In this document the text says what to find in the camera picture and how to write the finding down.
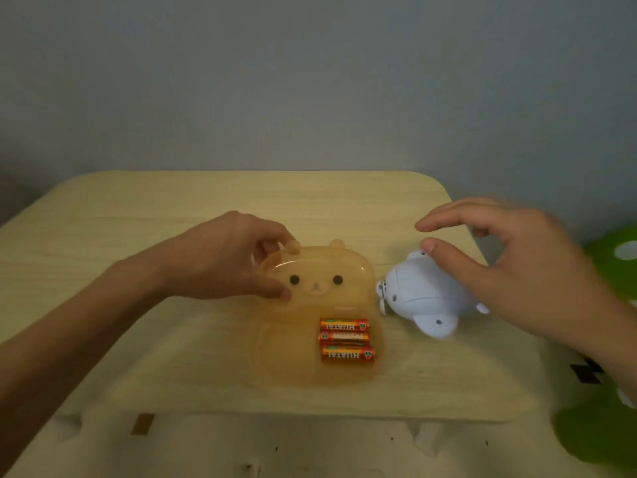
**floor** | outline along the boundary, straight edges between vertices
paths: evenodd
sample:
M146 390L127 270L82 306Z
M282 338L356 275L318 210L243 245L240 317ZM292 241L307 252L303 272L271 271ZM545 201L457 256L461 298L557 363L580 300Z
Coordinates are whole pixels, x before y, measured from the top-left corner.
M435 458L414 446L401 421L171 414L157 416L146 436L130 436L136 414L103 405L68 440L45 427L8 476L250 477L257 468L260 478L624 476L582 463L557 443L551 412L592 386L568 367L580 356L539 340L538 349L541 365L527 372L539 408L504 425L448 425Z

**wooden table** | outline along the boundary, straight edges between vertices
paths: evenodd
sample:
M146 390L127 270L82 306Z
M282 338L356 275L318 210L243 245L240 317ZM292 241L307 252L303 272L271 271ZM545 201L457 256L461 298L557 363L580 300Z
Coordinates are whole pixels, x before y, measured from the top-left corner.
M413 223L449 201L409 172L103 172L73 178L0 229L0 340L25 328L109 264L230 209L285 224L304 245L340 238L377 278L418 248ZM437 236L483 262L465 227ZM485 317L455 337L424 336L384 317L386 356L374 379L336 387L263 385L232 342L250 297L172 298L137 323L63 404L110 402L136 412L255 412L507 421L534 406L523 333Z

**fingernail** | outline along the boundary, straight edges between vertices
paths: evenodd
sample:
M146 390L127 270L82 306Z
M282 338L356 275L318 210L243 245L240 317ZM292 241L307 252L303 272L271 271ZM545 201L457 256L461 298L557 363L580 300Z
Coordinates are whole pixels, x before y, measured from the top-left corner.
M425 238L424 240L420 242L420 248L427 255L431 255L431 252L434 250L435 247L436 247L436 241L432 238Z

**white toy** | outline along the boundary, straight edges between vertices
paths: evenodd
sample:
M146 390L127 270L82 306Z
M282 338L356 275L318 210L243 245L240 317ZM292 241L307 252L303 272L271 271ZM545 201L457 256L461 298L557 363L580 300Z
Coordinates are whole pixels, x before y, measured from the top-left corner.
M414 321L430 337L443 339L458 326L458 315L473 307L481 313L489 309L478 303L449 273L429 256L412 252L407 260L392 268L377 285L380 312L385 302L395 313Z

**gray wall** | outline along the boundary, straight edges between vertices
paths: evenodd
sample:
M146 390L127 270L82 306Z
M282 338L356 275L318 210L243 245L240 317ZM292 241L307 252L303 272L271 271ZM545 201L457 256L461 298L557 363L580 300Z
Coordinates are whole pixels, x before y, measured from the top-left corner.
M636 0L1 0L0 170L411 169L636 220Z

